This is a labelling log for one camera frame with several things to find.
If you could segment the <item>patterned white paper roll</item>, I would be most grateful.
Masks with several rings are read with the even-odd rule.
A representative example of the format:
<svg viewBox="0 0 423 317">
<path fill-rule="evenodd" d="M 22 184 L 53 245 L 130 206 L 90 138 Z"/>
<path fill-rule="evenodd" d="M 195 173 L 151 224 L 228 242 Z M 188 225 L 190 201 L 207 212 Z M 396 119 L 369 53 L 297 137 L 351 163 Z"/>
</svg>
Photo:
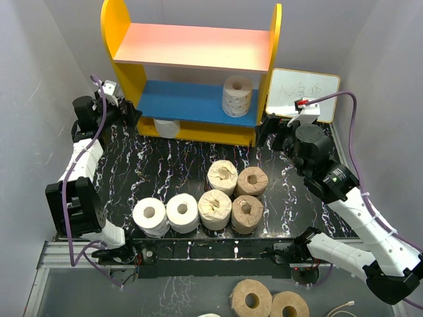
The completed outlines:
<svg viewBox="0 0 423 317">
<path fill-rule="evenodd" d="M 252 98 L 252 81 L 244 76 L 230 76 L 223 85 L 222 109 L 232 118 L 247 115 Z"/>
</svg>

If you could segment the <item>beige roll back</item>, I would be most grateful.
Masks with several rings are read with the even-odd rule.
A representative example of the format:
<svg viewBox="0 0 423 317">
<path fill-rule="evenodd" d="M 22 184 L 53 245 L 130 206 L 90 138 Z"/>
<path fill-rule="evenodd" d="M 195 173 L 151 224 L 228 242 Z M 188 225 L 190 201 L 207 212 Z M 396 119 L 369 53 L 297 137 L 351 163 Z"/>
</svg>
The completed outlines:
<svg viewBox="0 0 423 317">
<path fill-rule="evenodd" d="M 206 176 L 206 191 L 219 190 L 228 196 L 233 195 L 237 185 L 238 172 L 229 160 L 213 162 Z"/>
</svg>

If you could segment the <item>beige roll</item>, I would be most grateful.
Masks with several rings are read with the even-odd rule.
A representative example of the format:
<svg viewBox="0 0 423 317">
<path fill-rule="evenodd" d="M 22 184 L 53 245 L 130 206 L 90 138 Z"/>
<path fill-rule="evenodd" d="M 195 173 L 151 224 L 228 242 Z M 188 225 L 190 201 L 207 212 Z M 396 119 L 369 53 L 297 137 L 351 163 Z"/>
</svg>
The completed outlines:
<svg viewBox="0 0 423 317">
<path fill-rule="evenodd" d="M 202 223 L 209 230 L 223 230 L 231 218 L 231 210 L 231 199 L 220 190 L 205 192 L 198 201 Z"/>
<path fill-rule="evenodd" d="M 233 195 L 237 185 L 238 172 L 229 160 L 213 162 L 206 176 L 206 191 L 219 190 L 228 196 Z"/>
</svg>

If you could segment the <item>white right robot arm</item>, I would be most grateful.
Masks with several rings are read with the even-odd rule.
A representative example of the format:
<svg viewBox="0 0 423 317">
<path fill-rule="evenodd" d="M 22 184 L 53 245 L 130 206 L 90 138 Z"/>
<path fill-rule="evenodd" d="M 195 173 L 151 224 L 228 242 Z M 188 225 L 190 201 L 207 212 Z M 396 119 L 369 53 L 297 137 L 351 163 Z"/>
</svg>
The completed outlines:
<svg viewBox="0 0 423 317">
<path fill-rule="evenodd" d="M 318 125 L 287 123 L 269 116 L 258 128 L 258 145 L 274 134 L 272 150 L 283 152 L 303 177 L 305 187 L 346 221 L 360 237 L 364 250 L 339 242 L 319 229 L 307 228 L 293 244 L 273 254 L 290 261 L 320 259 L 342 268 L 366 283 L 383 302 L 395 305 L 419 286 L 422 252 L 397 237 L 396 230 L 368 196 L 347 166 L 334 159 L 334 143 Z"/>
</svg>

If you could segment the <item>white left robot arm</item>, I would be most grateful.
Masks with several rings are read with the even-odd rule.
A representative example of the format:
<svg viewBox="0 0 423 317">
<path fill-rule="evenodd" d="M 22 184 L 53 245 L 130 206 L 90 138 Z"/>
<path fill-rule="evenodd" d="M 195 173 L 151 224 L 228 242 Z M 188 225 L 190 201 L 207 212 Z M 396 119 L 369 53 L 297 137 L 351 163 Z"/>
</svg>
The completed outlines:
<svg viewBox="0 0 423 317">
<path fill-rule="evenodd" d="M 93 178 L 104 154 L 106 130 L 112 125 L 134 129 L 142 113 L 125 98 L 119 98 L 116 102 L 107 101 L 104 112 L 99 95 L 95 98 L 81 96 L 72 105 L 77 116 L 71 128 L 73 153 L 60 179 L 48 184 L 45 189 L 56 231 L 62 238 L 67 236 L 62 201 L 62 193 L 65 192 L 71 237 L 84 238 L 91 242 L 99 240 L 106 249 L 114 250 L 115 258 L 128 264 L 135 259 L 137 248 L 126 241 L 122 228 L 113 225 L 106 218 Z M 63 191 L 64 180 L 67 182 Z"/>
</svg>

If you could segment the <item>yellow shelf with coloured boards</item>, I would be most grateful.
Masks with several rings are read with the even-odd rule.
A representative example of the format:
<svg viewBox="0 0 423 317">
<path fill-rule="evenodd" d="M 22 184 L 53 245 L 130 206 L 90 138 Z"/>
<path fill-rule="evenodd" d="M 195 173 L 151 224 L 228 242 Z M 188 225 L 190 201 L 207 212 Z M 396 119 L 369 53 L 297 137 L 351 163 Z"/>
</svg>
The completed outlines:
<svg viewBox="0 0 423 317">
<path fill-rule="evenodd" d="M 142 135 L 159 136 L 156 120 L 179 121 L 179 139 L 255 146 L 278 51 L 283 7 L 276 4 L 269 30 L 134 23 L 123 1 L 102 4 L 104 46 L 124 97 L 142 115 Z M 221 85 L 152 81 L 146 65 L 260 74 L 245 116 L 228 116 Z"/>
</svg>

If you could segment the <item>small whiteboard with writing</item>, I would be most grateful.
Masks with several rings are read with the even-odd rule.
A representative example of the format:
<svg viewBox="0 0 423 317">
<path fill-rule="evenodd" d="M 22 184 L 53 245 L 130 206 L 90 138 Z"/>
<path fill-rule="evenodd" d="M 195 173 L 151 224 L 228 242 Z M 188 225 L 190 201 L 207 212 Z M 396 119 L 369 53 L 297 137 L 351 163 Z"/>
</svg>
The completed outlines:
<svg viewBox="0 0 423 317">
<path fill-rule="evenodd" d="M 265 111 L 268 115 L 292 118 L 297 114 L 296 100 L 322 98 L 339 88 L 337 75 L 277 68 L 272 71 Z"/>
</svg>

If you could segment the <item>brown wrapped roll back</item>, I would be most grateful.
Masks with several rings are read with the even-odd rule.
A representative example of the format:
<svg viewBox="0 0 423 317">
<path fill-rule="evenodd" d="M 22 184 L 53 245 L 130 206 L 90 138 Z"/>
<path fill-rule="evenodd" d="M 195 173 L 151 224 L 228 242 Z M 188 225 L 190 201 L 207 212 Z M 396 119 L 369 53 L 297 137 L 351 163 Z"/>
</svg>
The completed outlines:
<svg viewBox="0 0 423 317">
<path fill-rule="evenodd" d="M 267 174 L 257 166 L 245 168 L 238 176 L 235 196 L 251 195 L 257 199 L 265 192 L 269 179 Z"/>
</svg>

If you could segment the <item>brown wrapped roll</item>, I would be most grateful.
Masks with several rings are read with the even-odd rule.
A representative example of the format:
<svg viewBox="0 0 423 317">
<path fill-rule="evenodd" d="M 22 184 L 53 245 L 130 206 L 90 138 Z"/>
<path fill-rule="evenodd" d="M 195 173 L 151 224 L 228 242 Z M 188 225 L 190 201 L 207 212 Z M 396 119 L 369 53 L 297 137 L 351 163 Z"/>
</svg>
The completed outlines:
<svg viewBox="0 0 423 317">
<path fill-rule="evenodd" d="M 251 195 L 257 199 L 265 192 L 269 179 L 267 174 L 257 166 L 245 168 L 238 176 L 235 196 Z"/>
<path fill-rule="evenodd" d="M 264 206 L 256 197 L 240 195 L 232 203 L 231 226 L 239 234 L 252 233 L 262 219 Z"/>
</svg>

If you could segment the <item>brown wrapped roll front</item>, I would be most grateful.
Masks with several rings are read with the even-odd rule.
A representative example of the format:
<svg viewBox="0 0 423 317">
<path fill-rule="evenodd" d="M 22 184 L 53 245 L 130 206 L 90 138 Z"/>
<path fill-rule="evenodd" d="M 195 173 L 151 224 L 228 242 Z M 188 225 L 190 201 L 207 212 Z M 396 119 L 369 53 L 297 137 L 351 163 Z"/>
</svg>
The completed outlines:
<svg viewBox="0 0 423 317">
<path fill-rule="evenodd" d="M 231 226 L 239 234 L 252 233 L 262 219 L 264 206 L 256 197 L 240 195 L 232 203 Z"/>
</svg>

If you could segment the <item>beige wrapped roll front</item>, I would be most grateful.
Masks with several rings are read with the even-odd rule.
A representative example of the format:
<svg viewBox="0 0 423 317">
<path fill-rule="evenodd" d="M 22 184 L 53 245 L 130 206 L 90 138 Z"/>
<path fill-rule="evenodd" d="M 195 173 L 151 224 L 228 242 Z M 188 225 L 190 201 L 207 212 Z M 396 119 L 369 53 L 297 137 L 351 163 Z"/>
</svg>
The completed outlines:
<svg viewBox="0 0 423 317">
<path fill-rule="evenodd" d="M 231 210 L 231 199 L 220 190 L 205 192 L 198 201 L 202 223 L 209 230 L 223 230 L 231 218 Z"/>
</svg>

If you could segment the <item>tan roll on floor left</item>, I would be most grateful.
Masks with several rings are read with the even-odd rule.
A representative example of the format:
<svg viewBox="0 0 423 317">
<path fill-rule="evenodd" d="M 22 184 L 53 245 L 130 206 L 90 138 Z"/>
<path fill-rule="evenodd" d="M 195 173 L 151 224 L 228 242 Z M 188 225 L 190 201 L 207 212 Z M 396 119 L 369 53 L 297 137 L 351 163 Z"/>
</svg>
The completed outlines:
<svg viewBox="0 0 423 317">
<path fill-rule="evenodd" d="M 272 308 L 270 291 L 253 279 L 238 282 L 229 295 L 229 300 L 236 316 L 269 316 Z"/>
</svg>

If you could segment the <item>tan roll on floor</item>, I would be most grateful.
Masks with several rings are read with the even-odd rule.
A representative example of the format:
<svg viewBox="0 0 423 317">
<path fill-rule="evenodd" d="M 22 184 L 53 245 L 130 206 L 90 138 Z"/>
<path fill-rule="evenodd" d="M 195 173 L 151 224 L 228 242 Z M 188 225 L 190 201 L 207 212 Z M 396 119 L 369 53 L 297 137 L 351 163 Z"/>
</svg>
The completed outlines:
<svg viewBox="0 0 423 317">
<path fill-rule="evenodd" d="M 284 291 L 272 297 L 270 316 L 302 316 L 310 317 L 306 301 L 297 293 Z"/>
<path fill-rule="evenodd" d="M 238 282 L 229 295 L 229 300 L 236 316 L 269 316 L 272 308 L 270 291 L 253 279 Z"/>
</svg>

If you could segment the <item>tan roll on floor right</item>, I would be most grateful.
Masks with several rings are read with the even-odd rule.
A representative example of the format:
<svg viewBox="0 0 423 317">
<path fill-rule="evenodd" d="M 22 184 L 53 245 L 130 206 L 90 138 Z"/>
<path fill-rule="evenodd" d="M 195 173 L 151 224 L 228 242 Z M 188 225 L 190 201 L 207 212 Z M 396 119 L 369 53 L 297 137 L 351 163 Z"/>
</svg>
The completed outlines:
<svg viewBox="0 0 423 317">
<path fill-rule="evenodd" d="M 310 317 L 306 301 L 297 293 L 284 291 L 272 297 L 270 316 L 302 316 Z"/>
</svg>

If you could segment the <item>white roll at bottom edge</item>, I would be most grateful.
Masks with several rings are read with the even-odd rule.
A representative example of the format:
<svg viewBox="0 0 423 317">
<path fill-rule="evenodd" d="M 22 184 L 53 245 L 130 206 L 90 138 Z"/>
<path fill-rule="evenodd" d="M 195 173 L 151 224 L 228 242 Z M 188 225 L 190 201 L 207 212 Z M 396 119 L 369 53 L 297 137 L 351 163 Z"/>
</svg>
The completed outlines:
<svg viewBox="0 0 423 317">
<path fill-rule="evenodd" d="M 206 314 L 199 315 L 198 317 L 220 317 L 220 315 L 214 314 L 214 313 L 206 313 Z"/>
</svg>

